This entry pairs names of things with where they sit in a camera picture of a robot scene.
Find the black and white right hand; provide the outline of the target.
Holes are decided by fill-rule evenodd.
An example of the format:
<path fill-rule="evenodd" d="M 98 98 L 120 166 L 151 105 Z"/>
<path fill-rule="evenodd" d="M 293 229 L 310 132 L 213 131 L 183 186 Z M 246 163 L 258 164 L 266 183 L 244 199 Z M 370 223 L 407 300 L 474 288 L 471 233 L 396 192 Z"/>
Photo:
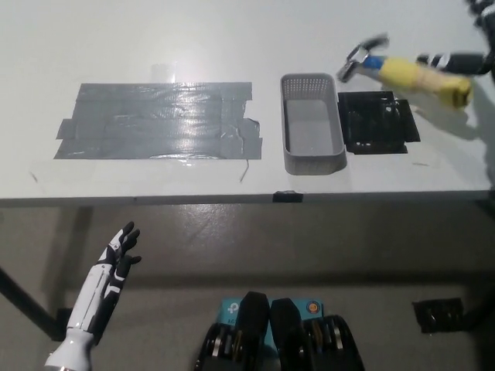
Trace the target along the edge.
<path fill-rule="evenodd" d="M 475 25 L 482 30 L 488 42 L 486 54 L 451 52 L 421 54 L 416 62 L 447 73 L 465 76 L 494 74 L 494 1 L 468 1 L 469 10 L 476 16 Z"/>

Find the white and black left hand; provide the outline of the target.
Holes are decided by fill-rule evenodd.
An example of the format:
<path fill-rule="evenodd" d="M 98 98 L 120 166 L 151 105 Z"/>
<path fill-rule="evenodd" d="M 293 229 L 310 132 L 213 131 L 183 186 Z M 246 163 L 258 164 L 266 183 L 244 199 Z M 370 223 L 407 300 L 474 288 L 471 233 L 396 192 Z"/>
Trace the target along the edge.
<path fill-rule="evenodd" d="M 89 270 L 71 312 L 67 329 L 92 334 L 99 342 L 118 303 L 131 266 L 141 261 L 128 251 L 138 240 L 140 230 L 130 222 L 120 229 Z"/>

